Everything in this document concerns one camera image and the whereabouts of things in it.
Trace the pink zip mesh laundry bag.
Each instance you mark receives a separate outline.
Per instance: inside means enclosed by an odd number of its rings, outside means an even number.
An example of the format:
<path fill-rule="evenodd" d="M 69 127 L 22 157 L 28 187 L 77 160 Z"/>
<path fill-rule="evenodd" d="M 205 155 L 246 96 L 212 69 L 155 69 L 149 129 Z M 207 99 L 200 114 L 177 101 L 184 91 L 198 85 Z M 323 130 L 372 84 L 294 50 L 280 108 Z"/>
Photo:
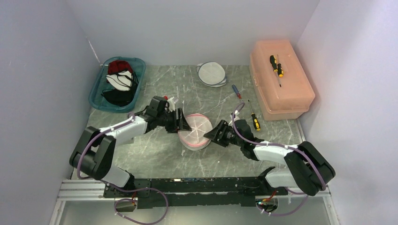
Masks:
<path fill-rule="evenodd" d="M 213 126 L 208 117 L 195 113 L 185 117 L 191 131 L 178 131 L 181 143 L 191 151 L 198 151 L 207 147 L 211 141 L 204 137 L 210 132 Z"/>

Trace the white mesh blue zip laundry bag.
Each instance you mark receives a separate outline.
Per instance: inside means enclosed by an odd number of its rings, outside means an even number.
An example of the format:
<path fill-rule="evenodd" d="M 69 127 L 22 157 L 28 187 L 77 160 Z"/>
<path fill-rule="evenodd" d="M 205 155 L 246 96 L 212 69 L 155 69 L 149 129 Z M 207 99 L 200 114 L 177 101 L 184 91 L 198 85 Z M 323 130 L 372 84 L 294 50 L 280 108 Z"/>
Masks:
<path fill-rule="evenodd" d="M 214 61 L 198 64 L 196 72 L 199 80 L 209 87 L 221 87 L 227 82 L 225 69 Z"/>

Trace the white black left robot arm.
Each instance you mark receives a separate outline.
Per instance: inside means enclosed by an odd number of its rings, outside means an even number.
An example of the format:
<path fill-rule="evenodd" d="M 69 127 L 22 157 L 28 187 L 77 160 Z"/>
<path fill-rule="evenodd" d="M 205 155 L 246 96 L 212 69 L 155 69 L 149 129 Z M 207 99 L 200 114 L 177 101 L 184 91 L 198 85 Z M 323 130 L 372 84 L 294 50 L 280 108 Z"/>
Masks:
<path fill-rule="evenodd" d="M 175 106 L 176 102 L 174 97 L 154 96 L 142 111 L 129 113 L 127 119 L 117 124 L 103 128 L 87 127 L 69 159 L 69 164 L 76 169 L 77 177 L 113 185 L 124 197 L 132 195 L 135 177 L 113 164 L 115 149 L 157 127 L 164 127 L 172 134 L 191 131 L 182 108 Z"/>

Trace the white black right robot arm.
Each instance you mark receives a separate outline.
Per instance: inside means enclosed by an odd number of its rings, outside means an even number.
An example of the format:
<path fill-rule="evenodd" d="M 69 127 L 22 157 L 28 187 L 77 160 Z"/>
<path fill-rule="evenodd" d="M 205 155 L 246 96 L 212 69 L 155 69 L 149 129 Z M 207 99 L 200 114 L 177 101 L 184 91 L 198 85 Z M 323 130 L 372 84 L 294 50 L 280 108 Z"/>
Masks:
<path fill-rule="evenodd" d="M 240 147 L 243 155 L 254 161 L 272 161 L 284 168 L 271 166 L 259 176 L 259 190 L 269 195 L 276 189 L 299 188 L 302 193 L 315 196 L 325 190 L 336 175 L 334 168 L 308 141 L 298 145 L 283 145 L 257 138 L 245 120 L 229 125 L 221 120 L 204 137 L 220 146 Z"/>

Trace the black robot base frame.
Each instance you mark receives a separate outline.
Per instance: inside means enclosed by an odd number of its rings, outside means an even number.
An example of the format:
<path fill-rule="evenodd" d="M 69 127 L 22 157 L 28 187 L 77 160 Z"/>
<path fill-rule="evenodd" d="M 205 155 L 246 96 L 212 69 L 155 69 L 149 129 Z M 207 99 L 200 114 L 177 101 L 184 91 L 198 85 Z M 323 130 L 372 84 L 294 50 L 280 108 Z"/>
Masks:
<path fill-rule="evenodd" d="M 107 184 L 104 198 L 136 199 L 138 209 L 165 206 L 230 205 L 251 207 L 261 198 L 288 194 L 283 187 L 271 187 L 265 180 L 268 168 L 257 177 L 135 179 L 130 188 L 117 190 Z"/>

